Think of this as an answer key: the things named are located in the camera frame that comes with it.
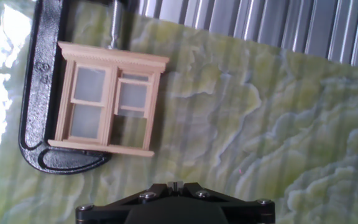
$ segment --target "clamp screw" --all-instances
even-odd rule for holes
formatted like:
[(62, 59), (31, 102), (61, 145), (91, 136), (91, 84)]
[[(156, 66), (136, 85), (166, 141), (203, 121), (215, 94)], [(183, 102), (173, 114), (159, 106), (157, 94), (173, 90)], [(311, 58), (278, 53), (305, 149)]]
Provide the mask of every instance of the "clamp screw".
[(199, 191), (196, 192), (196, 195), (197, 195), (197, 197), (199, 197), (199, 198), (206, 198), (206, 197), (211, 196), (211, 195), (209, 194), (209, 192), (206, 191), (206, 190), (199, 190)]
[(272, 201), (270, 199), (261, 198), (261, 199), (258, 199), (257, 202), (261, 205), (267, 205), (267, 204), (271, 203)]
[(154, 193), (154, 192), (144, 192), (144, 193), (139, 195), (139, 198), (147, 200), (147, 199), (152, 199), (152, 198), (154, 198), (156, 196), (157, 196), (157, 194)]
[(81, 211), (87, 211), (87, 210), (91, 210), (93, 207), (94, 207), (94, 204), (89, 203), (89, 204), (86, 204), (86, 205), (78, 206), (78, 209), (81, 210)]

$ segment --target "wooden window frame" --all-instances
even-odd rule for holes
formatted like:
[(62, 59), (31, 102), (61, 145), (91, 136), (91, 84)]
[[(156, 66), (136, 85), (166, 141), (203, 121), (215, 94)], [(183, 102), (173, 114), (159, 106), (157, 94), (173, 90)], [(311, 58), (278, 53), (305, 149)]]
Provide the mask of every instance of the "wooden window frame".
[[(55, 139), (48, 140), (51, 146), (104, 151), (138, 156), (153, 156), (149, 151), (155, 104), (157, 102), (160, 76), (165, 71), (169, 58), (138, 54), (121, 50), (108, 50), (98, 47), (59, 42), (62, 54), (67, 60), (63, 81), (62, 98), (58, 113)], [(104, 70), (104, 83), (100, 102), (75, 98), (79, 68)], [(122, 77), (123, 74), (148, 77), (147, 81)], [(143, 108), (119, 105), (121, 85), (143, 85), (147, 87)], [(71, 135), (75, 105), (101, 108), (97, 138), (84, 138)], [(113, 118), (118, 110), (141, 111), (147, 120), (142, 148), (110, 144)]]

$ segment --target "corrugated metal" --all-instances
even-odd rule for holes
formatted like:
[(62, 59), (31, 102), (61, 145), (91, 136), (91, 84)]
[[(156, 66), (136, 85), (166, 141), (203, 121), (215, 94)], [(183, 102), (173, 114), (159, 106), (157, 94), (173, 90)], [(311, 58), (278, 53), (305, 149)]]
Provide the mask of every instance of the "corrugated metal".
[(138, 13), (358, 66), (358, 0), (139, 0)]

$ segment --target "green marbled surface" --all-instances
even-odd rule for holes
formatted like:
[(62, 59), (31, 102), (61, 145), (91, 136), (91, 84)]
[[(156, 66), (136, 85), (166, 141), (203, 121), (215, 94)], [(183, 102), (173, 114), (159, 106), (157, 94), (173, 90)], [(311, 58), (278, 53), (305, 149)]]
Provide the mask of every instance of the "green marbled surface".
[[(116, 155), (70, 176), (31, 168), (17, 132), (33, 8), (0, 1), (0, 223), (73, 223), (77, 205), (172, 180), (271, 198), (277, 223), (358, 223), (358, 68), (143, 17), (127, 20), (130, 50), (171, 58), (155, 157)], [(71, 41), (107, 46), (108, 9), (73, 8)]]

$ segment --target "window pane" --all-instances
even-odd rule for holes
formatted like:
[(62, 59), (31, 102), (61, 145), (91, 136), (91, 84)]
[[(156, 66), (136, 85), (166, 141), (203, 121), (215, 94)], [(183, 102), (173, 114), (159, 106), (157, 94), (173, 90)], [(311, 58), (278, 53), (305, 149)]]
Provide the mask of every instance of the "window pane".
[(149, 78), (142, 75), (131, 75), (131, 74), (122, 74), (123, 78), (132, 79), (132, 80), (139, 80), (139, 81), (148, 81)]
[(84, 138), (98, 138), (101, 108), (75, 105), (71, 135)]
[(122, 83), (119, 105), (144, 108), (146, 94), (147, 86)]
[(133, 117), (133, 118), (143, 118), (144, 112), (118, 109), (118, 115), (126, 116), (126, 117)]
[(104, 74), (104, 70), (78, 68), (74, 98), (77, 100), (100, 102), (102, 99)]

